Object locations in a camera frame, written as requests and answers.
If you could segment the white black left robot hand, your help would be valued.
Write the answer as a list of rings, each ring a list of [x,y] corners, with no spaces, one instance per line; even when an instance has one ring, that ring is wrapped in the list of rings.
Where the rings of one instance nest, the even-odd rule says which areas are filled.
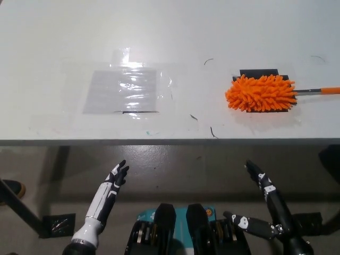
[[[122,185],[129,167],[126,161],[118,163],[100,184],[87,211],[83,226],[73,235],[71,243],[81,244],[93,249],[99,245],[99,235],[105,229],[108,216]]]

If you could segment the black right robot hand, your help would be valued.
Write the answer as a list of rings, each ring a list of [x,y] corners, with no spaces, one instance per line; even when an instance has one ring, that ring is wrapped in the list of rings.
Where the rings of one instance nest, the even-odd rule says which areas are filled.
[[[228,211],[223,216],[242,231],[266,240],[278,238],[283,243],[293,240],[303,242],[287,204],[268,175],[250,160],[246,161],[245,168],[260,189],[273,222]]]

